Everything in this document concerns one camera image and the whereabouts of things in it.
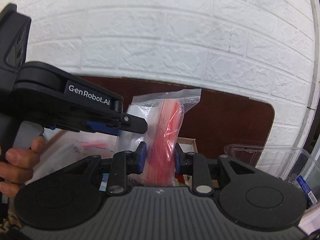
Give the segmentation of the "bare left hand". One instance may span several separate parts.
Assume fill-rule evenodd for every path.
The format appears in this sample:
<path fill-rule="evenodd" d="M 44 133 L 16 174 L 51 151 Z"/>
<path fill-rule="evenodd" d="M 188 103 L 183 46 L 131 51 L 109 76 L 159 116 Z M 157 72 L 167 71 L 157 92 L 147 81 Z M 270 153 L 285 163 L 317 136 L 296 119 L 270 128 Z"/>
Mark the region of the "bare left hand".
<path fill-rule="evenodd" d="M 9 198 L 14 198 L 18 191 L 24 187 L 25 182 L 33 177 L 33 169 L 40 162 L 40 156 L 45 150 L 47 142 L 44 136 L 36 137 L 29 149 L 11 148 L 4 153 L 1 149 L 1 193 Z"/>

